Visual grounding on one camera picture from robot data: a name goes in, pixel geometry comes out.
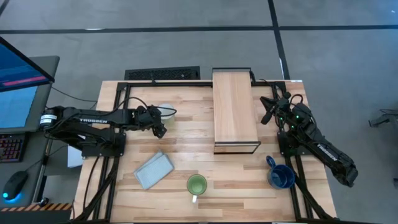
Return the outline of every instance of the monitor screen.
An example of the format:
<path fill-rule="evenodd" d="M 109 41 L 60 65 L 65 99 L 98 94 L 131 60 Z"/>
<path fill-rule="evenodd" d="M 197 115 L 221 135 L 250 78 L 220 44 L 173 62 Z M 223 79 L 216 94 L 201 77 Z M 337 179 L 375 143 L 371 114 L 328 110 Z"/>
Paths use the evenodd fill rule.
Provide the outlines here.
<path fill-rule="evenodd" d="M 0 37 L 0 92 L 53 81 L 47 72 Z"/>

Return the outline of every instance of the black keyboard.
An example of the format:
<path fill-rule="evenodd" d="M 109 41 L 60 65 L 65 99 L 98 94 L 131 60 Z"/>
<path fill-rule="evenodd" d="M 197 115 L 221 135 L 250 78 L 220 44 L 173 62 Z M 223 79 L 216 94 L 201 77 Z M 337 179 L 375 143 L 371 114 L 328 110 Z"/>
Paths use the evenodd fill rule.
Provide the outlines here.
<path fill-rule="evenodd" d="M 26 134 L 0 134 L 0 162 L 20 162 L 26 139 Z"/>
<path fill-rule="evenodd" d="M 125 80 L 199 80 L 200 68 L 176 67 L 176 68 L 149 68 L 126 70 Z"/>

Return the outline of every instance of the butcher block tabletop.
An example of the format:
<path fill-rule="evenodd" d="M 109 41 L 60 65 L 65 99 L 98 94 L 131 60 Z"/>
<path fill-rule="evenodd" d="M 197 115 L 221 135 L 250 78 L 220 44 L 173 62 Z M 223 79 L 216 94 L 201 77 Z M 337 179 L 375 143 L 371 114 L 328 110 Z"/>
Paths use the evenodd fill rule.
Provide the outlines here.
<path fill-rule="evenodd" d="M 102 83 L 97 110 L 113 109 L 118 82 Z M 304 103 L 308 104 L 302 82 L 285 82 L 287 91 L 292 95 L 303 95 Z M 132 87 L 131 96 L 144 100 L 148 105 L 170 103 L 178 112 L 174 123 L 166 126 L 168 131 L 162 139 L 157 139 L 151 130 L 126 132 L 126 148 L 120 157 L 111 222 L 295 221 L 290 191 L 275 190 L 267 182 L 270 167 L 266 156 L 274 157 L 277 164 L 284 164 L 276 137 L 278 127 L 274 122 L 260 123 L 266 111 L 259 99 L 260 96 L 272 97 L 270 87 L 252 87 L 257 134 L 262 143 L 254 154 L 214 155 L 211 87 Z M 129 108 L 139 105 L 137 100 L 129 102 Z M 169 156 L 175 169 L 149 190 L 143 190 L 133 173 L 158 150 Z M 86 204 L 98 189 L 102 159 L 94 169 Z M 313 156 L 302 156 L 302 160 L 309 191 L 325 211 L 335 217 L 325 166 Z M 95 158 L 91 157 L 83 163 L 74 201 L 76 215 L 82 211 L 94 161 Z M 196 203 L 192 203 L 192 195 L 187 190 L 187 180 L 193 174 L 203 175 L 208 183 L 206 192 L 198 197 Z M 306 217 L 302 194 L 299 189 L 297 192 L 300 211 Z M 104 217 L 107 198 L 108 191 L 103 196 L 99 218 Z"/>

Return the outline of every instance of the wooden block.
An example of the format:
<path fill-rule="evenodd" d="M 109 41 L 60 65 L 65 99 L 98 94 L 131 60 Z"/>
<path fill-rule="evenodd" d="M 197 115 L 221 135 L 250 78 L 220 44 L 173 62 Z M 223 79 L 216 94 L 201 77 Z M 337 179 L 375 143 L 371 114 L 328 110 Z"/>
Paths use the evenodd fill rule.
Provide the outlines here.
<path fill-rule="evenodd" d="M 254 151 L 260 142 L 249 71 L 214 70 L 213 102 L 215 152 Z"/>

